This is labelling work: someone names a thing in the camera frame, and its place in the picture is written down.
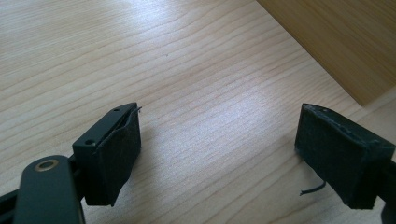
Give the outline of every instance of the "black plastic bracket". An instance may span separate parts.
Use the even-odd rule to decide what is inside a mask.
[[[136,103],[118,106],[74,144],[74,155],[32,162],[21,187],[0,197],[0,224],[84,223],[80,200],[114,205],[140,153]]]
[[[15,224],[84,223],[68,158],[50,156],[24,169],[14,217]]]
[[[88,205],[114,205],[129,179],[141,148],[139,109],[137,104],[112,109],[73,144]]]

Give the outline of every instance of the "wooden surface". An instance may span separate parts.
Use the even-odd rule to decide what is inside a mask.
[[[360,107],[256,1],[0,4],[0,194],[108,110],[140,113],[142,153],[88,223],[380,223],[293,148],[302,103],[396,143],[396,92]]]
[[[396,1],[258,2],[361,105],[396,86]]]

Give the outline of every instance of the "wooden table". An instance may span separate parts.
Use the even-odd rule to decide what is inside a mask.
[[[380,223],[294,152],[302,103],[396,143],[396,91],[360,107],[255,1],[0,3],[0,194],[70,156],[108,110],[140,113],[142,153],[88,223]]]

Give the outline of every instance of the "black wire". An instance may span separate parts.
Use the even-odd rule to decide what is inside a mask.
[[[323,181],[323,183],[320,186],[317,186],[314,189],[301,190],[300,196],[308,194],[308,193],[317,192],[318,190],[321,190],[324,187],[326,187],[326,181]]]
[[[139,112],[140,113],[140,109],[142,108],[142,106],[136,108],[135,110],[131,111],[131,114]]]

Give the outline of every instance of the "textured black surface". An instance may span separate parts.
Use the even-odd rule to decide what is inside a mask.
[[[136,103],[112,109],[73,144],[88,205],[114,205],[128,180],[141,148],[138,110]]]
[[[336,112],[302,106],[295,149],[350,208],[371,209],[395,146]]]

